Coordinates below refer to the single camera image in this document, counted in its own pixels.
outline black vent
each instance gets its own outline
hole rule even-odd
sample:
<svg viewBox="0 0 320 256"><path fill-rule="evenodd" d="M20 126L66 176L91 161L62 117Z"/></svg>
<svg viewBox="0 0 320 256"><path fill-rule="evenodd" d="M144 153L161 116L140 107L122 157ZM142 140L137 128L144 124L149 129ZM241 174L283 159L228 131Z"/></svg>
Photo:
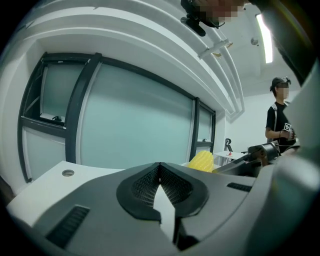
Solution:
<svg viewBox="0 0 320 256"><path fill-rule="evenodd" d="M88 208L75 206L46 238L56 246L64 248L76 233L88 213Z"/></svg>
<svg viewBox="0 0 320 256"><path fill-rule="evenodd" d="M162 165L159 167L159 173L161 178L160 184L173 206L186 200L191 195L193 186L190 182L169 171Z"/></svg>
<svg viewBox="0 0 320 256"><path fill-rule="evenodd" d="M238 184L238 183L229 183L228 185L226 185L229 188L235 189L235 190L241 190L241 191L245 191L245 192L250 192L252 186L247 186L247 185L242 185L242 184Z"/></svg>
<svg viewBox="0 0 320 256"><path fill-rule="evenodd" d="M132 193L147 206L154 207L155 196L159 187L160 173L158 166L138 179L132 185Z"/></svg>

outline fluorescent light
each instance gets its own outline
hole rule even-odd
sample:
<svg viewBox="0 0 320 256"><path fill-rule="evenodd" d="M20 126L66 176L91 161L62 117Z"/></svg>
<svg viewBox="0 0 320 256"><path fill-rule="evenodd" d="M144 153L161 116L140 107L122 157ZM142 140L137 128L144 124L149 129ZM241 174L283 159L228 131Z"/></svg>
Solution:
<svg viewBox="0 0 320 256"><path fill-rule="evenodd" d="M271 40L270 30L264 24L261 14L258 14L256 16L256 19L259 23L260 30L262 33L264 53L265 53L265 63L271 63L273 61L273 55L272 55L272 40Z"/></svg>

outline yellow object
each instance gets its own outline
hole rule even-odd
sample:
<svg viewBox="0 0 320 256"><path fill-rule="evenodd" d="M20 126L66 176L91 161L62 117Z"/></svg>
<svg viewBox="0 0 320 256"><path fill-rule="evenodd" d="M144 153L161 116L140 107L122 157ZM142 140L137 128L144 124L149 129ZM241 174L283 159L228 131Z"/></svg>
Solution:
<svg viewBox="0 0 320 256"><path fill-rule="evenodd" d="M208 173L214 172L214 156L209 151L200 151L189 162L188 167Z"/></svg>

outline window frame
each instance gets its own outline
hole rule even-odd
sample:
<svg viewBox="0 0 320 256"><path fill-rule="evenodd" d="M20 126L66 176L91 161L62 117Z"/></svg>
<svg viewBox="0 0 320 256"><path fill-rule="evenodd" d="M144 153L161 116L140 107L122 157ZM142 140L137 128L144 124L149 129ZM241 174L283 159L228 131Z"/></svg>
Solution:
<svg viewBox="0 0 320 256"><path fill-rule="evenodd" d="M41 110L45 67L49 64L84 64L84 67L73 87L68 107L66 110L64 123L57 121L51 121L46 118L41 118L40 114L37 115L33 112L39 113ZM31 73L31 76L26 85L20 110L18 116L18 129L17 129L17 145L18 155L20 160L20 166L26 183L32 181L32 177L27 174L26 163L24 158L23 149L23 127L29 127L36 131L50 134L53 136L61 137L65 139L65 159L67 162L76 163L77 155L77 131L78 124L81 115L81 109L83 101L90 84L91 79L94 79L94 73L99 68L100 64L107 64L110 66L125 69L134 72L138 75L149 78L156 81L182 95L194 101L194 114L191 117L191 123L193 122L191 147L189 159L191 160L196 155L197 147L210 147L210 152L213 152L215 142L215 129L216 129L216 112L208 107L206 104L200 101L198 97L193 96L189 92L175 85L174 83L150 72L138 66L109 58L103 57L101 53L86 54L86 53L47 53L45 52L40 58L39 62L35 66ZM211 129L211 141L198 141L199 132L199 115L200 107L209 111L212 115L212 129Z"/></svg>

